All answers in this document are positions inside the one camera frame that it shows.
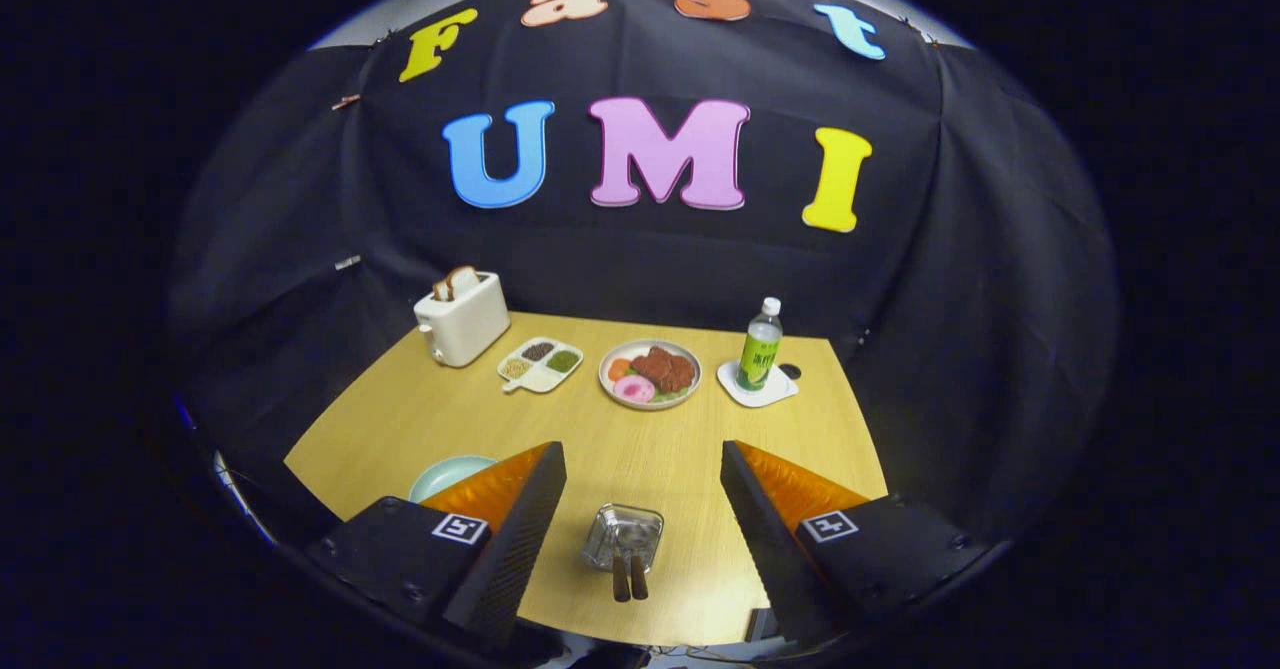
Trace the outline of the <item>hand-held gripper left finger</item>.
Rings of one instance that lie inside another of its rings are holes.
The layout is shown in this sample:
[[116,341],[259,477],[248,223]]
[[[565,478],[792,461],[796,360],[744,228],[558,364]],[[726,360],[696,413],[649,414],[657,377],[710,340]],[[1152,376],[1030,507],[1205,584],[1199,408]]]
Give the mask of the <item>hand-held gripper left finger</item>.
[[319,578],[411,634],[504,645],[564,492],[564,446],[548,441],[434,492],[383,496],[308,542]]

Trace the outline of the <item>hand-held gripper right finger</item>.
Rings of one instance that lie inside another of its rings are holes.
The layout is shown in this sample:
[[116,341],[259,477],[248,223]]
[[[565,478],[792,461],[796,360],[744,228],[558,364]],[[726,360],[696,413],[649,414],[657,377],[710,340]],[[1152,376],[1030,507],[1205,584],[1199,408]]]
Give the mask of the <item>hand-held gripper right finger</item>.
[[991,554],[924,501],[868,499],[739,440],[722,446],[719,482],[780,633],[799,643],[904,620]]

